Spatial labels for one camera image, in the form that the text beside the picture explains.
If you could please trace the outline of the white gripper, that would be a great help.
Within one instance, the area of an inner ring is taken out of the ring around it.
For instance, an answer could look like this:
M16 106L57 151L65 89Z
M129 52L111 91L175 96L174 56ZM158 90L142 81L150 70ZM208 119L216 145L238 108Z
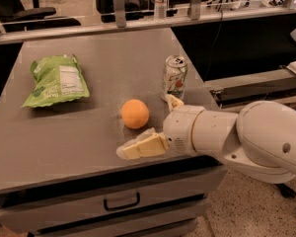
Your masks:
M165 154L169 146L179 154L196 154L191 135L196 118L204 111L204 107L184 106L181 99L171 94L166 95L166 102L170 113L163 122L164 133L157 132L154 127L143 131L116 149L119 158L136 160L155 157Z

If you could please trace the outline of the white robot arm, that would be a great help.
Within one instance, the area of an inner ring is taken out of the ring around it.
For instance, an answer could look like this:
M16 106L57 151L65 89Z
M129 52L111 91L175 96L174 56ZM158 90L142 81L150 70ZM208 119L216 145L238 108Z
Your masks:
M206 155L246 176L271 184L296 177L296 111L272 101L255 101L238 113L210 111L166 97L170 113L163 131L149 128L116 149L125 160L172 150Z

